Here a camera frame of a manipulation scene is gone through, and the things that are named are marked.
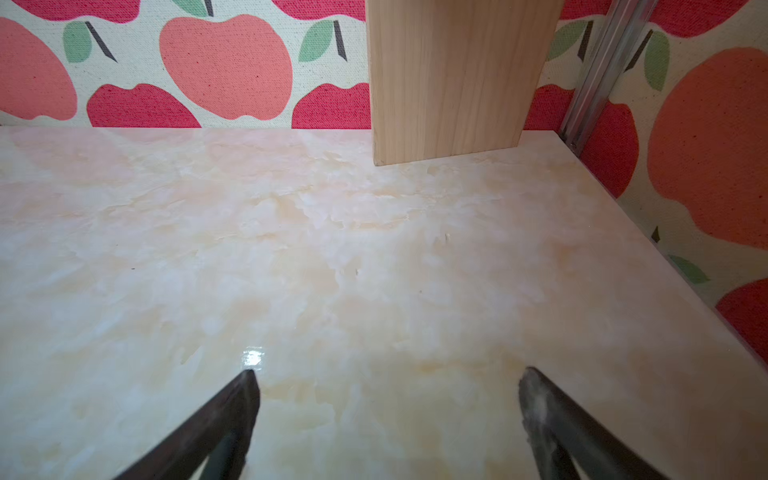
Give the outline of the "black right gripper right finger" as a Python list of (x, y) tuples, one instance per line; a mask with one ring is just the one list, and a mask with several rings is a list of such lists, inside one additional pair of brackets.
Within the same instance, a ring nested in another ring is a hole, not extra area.
[(523, 427), (542, 479), (663, 479), (535, 367), (518, 384)]

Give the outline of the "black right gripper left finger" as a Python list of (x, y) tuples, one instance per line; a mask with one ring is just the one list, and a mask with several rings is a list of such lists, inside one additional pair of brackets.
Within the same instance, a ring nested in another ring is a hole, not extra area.
[(240, 372), (120, 479), (238, 479), (260, 407), (255, 372)]

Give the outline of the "wooden shelf unit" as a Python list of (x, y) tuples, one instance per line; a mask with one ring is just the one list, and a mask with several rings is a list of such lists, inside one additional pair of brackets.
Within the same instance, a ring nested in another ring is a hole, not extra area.
[(368, 1), (373, 161), (512, 148), (560, 1)]

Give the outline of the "aluminium corner post right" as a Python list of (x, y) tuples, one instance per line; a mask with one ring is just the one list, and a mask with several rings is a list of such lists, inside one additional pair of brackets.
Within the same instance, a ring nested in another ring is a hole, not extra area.
[(559, 130), (560, 138), (576, 156), (582, 154), (656, 5), (656, 0), (620, 0), (611, 4)]

